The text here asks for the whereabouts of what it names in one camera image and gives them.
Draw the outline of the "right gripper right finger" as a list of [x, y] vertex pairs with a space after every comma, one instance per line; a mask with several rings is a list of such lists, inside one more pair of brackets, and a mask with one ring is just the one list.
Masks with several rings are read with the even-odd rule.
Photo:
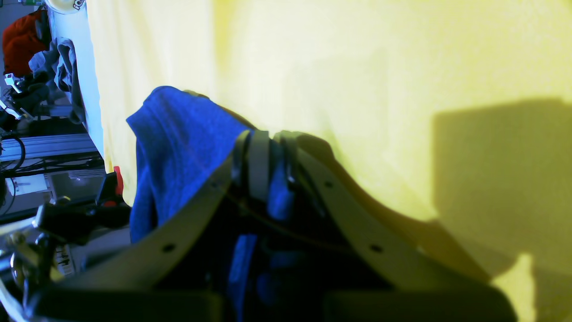
[[343, 169], [327, 142], [301, 132], [274, 136], [285, 151], [290, 184], [309, 192], [357, 256], [390, 291], [329, 291], [326, 322], [514, 322], [516, 314], [498, 289], [462, 275], [379, 219], [388, 208], [373, 200]]

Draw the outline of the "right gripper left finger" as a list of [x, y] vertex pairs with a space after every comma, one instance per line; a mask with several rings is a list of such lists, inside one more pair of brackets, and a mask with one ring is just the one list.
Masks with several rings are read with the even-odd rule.
[[166, 224], [141, 242], [71, 279], [27, 290], [27, 317], [48, 322], [222, 322], [223, 296], [159, 289], [200, 240], [233, 184], [268, 198], [269, 169], [250, 174], [248, 161], [269, 161], [267, 131], [244, 131], [231, 156]]

